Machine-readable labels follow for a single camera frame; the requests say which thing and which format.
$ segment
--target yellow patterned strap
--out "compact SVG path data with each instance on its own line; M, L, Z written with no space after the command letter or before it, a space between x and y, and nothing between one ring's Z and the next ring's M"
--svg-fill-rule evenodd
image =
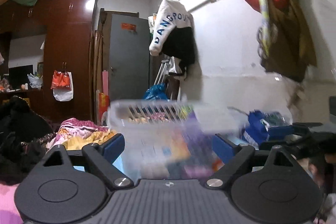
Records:
M262 46L264 57L268 58L268 47L270 44L270 34L269 34L269 14L267 0L259 0L260 12L262 15Z

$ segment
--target wooden wardrobe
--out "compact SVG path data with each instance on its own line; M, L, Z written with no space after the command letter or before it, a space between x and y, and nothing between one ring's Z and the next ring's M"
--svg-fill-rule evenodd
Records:
M0 6L0 33L25 36L45 28L43 100L38 114L54 122L71 117L92 119L89 50L95 7L96 0L38 0L34 7L9 0ZM73 78L73 99L69 102L56 101L50 89L53 71L62 70L63 63Z

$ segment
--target gray door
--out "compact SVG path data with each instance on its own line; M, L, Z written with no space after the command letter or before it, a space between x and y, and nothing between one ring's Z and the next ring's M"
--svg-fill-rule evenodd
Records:
M110 100L143 97L149 85L149 44L148 20L113 15L110 39Z

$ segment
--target jacket sleeve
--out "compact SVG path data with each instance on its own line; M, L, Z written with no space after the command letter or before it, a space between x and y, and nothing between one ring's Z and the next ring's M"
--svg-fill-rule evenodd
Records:
M163 0L156 16L153 40L149 46L152 56L160 54L164 42L175 28L176 21L173 18L174 14L176 15L176 12L173 10L170 0Z

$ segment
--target ribbed gray surface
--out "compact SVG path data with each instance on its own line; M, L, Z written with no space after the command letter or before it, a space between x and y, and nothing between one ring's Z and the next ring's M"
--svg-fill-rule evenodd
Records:
M131 190L117 191L87 224L239 224L254 223L239 215L223 192L198 180L141 180Z

